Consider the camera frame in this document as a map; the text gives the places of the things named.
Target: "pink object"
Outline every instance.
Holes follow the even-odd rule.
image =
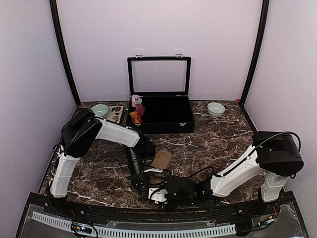
[[[132,95],[131,98],[132,107],[136,107],[137,104],[142,104],[142,99],[139,95]]]

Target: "dark marble table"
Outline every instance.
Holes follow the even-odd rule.
[[[252,143],[253,135],[243,113],[236,102],[221,102],[226,111],[222,117],[213,119],[207,112],[207,101],[191,101],[196,126],[191,134],[151,134],[147,137],[157,146],[157,150],[168,150],[172,159],[168,169],[174,175],[188,176],[206,166],[214,166],[221,171],[238,159]],[[83,103],[81,107],[92,107],[99,103]],[[121,124],[125,124],[128,102],[106,102],[108,106],[125,106]],[[122,170],[117,162],[120,159],[124,167],[123,146],[95,140],[90,151],[78,162],[68,186],[70,201],[92,205],[121,208],[158,209],[151,201],[141,201],[127,180],[129,172]],[[51,179],[50,164],[42,184],[40,194]],[[208,170],[192,179],[199,181],[209,175]],[[234,190],[223,201],[237,203],[257,198],[257,191],[264,182],[265,174],[258,175]]]

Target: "purple wall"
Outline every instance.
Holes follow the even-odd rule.
[[[1,1],[0,42],[0,228],[12,238],[75,103],[48,0]]]
[[[317,237],[317,1],[271,1],[246,109],[258,130],[290,130],[302,139],[304,168],[294,191],[310,237]]]
[[[127,57],[192,57],[190,99],[241,96],[262,0],[61,0],[82,101],[128,100]]]

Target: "black box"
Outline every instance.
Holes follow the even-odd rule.
[[[126,125],[144,134],[194,132],[188,98],[190,65],[190,57],[128,58],[131,96],[141,96],[145,114],[139,124],[134,124],[128,115]],[[130,100],[129,113],[134,111]]]

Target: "bowl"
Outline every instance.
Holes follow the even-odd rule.
[[[226,108],[220,103],[209,103],[207,106],[208,113],[213,117],[217,118],[224,114]]]
[[[104,104],[98,104],[98,105],[95,105],[91,108],[91,110],[93,110],[93,112],[102,117],[102,118],[105,118],[109,108],[107,105],[104,105]]]

